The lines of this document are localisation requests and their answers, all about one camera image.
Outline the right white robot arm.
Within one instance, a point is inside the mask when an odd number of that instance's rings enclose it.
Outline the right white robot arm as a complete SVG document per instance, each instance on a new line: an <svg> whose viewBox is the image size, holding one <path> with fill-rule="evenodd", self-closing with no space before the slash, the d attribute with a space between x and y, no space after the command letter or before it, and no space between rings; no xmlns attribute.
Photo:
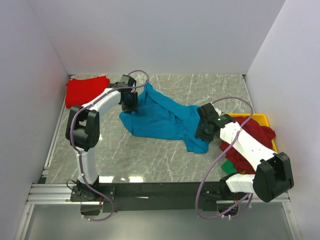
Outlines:
<svg viewBox="0 0 320 240"><path fill-rule="evenodd" d="M240 153L255 171L254 174L235 173L222 178L218 189L220 196L256 194L268 203L294 187L291 160L286 153L265 147L230 115L219 115L211 103L199 107L197 113L200 121L196 138L211 142L218 137Z"/></svg>

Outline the blue t shirt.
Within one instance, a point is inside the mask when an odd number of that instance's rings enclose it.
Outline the blue t shirt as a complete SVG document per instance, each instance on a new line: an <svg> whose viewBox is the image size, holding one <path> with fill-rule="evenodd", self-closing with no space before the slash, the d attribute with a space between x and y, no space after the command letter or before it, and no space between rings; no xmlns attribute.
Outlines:
<svg viewBox="0 0 320 240"><path fill-rule="evenodd" d="M200 116L197 105L181 105L148 83L138 96L138 111L120 113L124 127L135 137L183 140L186 150L205 154L209 143L195 137Z"/></svg>

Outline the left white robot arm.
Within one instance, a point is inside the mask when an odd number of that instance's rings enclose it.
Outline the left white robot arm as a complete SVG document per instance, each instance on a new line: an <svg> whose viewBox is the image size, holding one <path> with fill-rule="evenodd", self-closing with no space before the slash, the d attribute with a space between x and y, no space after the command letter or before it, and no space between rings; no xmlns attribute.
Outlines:
<svg viewBox="0 0 320 240"><path fill-rule="evenodd" d="M77 180L93 185L99 175L96 169L95 146L100 139L100 117L116 105L123 113L137 112L137 81L130 75L122 75L121 80L111 83L102 93L83 105L70 108L65 137L73 147L77 165Z"/></svg>

